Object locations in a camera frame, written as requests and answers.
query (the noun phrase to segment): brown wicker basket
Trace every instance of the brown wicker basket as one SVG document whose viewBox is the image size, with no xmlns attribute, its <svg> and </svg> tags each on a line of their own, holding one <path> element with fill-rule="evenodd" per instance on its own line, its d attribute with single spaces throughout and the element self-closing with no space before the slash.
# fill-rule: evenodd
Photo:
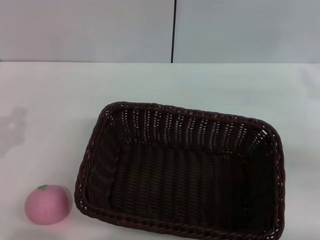
<svg viewBox="0 0 320 240">
<path fill-rule="evenodd" d="M 127 228 L 277 240 L 285 225 L 281 140 L 253 118 L 116 102 L 93 129 L 74 197 L 83 214 Z"/>
</svg>

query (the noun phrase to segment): rectangular basket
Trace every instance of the rectangular basket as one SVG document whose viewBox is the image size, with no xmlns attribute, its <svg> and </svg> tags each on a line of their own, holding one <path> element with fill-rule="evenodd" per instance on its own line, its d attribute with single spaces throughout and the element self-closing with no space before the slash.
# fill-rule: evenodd
<svg viewBox="0 0 320 240">
<path fill-rule="evenodd" d="M 74 198 L 83 214 L 117 226 L 277 240 L 285 225 L 281 139 L 253 118 L 112 103 L 93 129 Z"/>
</svg>

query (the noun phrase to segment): white tabletop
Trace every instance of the white tabletop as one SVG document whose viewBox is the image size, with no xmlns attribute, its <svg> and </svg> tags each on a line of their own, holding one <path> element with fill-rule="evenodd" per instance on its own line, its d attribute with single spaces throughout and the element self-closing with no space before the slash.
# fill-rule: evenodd
<svg viewBox="0 0 320 240">
<path fill-rule="evenodd" d="M 262 119 L 282 139 L 286 170 L 282 240 L 320 239 L 320 65 L 0 63 L 0 239 L 177 239 L 70 215 L 38 226 L 24 215 L 43 184 L 73 193 L 105 105 L 154 102 Z"/>
</svg>

